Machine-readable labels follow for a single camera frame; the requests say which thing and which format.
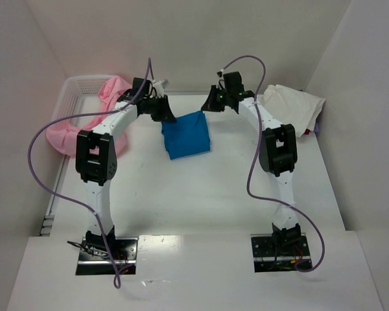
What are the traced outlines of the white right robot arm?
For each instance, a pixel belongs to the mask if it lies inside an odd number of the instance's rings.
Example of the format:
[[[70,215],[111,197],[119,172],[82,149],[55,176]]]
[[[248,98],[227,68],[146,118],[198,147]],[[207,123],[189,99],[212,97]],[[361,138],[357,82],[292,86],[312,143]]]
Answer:
[[[217,75],[218,82],[211,86],[201,110],[223,112],[229,107],[259,134],[252,166],[259,162],[266,172],[275,196],[267,200],[278,204],[272,222],[272,247],[280,255],[292,248],[301,236],[298,217],[291,209],[294,205],[292,178],[298,160],[295,129],[275,119],[258,103],[252,91],[245,90],[239,72],[219,71]]]

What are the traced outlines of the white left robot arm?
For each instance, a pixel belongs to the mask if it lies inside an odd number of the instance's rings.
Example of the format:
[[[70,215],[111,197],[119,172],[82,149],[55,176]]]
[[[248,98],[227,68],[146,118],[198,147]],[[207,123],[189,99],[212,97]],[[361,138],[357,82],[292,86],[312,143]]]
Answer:
[[[115,246],[115,226],[110,211],[110,183],[117,172],[115,142],[140,115],[155,122],[176,122],[165,88],[169,82],[134,78],[132,87],[120,94],[102,121],[77,135],[75,168],[84,182],[87,205],[93,215],[85,246],[107,252]]]

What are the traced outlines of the blue t shirt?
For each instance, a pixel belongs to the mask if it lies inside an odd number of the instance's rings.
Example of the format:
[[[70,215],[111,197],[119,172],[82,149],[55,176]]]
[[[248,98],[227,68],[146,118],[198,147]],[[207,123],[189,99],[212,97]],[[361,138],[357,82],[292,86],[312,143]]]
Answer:
[[[176,122],[162,122],[161,133],[170,160],[203,154],[211,150],[206,116],[196,111],[178,117]]]

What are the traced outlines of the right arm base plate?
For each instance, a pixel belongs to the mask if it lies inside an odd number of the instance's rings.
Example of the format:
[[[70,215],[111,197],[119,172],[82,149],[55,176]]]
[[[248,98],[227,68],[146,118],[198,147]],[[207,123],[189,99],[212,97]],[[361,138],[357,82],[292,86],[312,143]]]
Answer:
[[[293,245],[278,251],[270,235],[252,235],[251,243],[256,273],[296,271],[296,265],[303,270],[312,268],[311,254],[304,234]]]

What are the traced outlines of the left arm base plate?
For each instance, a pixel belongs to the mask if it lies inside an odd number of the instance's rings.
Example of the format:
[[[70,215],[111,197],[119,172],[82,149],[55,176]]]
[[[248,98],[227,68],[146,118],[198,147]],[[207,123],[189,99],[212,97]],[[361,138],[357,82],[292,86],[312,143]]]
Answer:
[[[138,238],[119,238],[112,249],[115,265],[121,275],[136,274]],[[114,275],[114,268],[106,250],[87,246],[85,239],[80,247],[75,275]]]

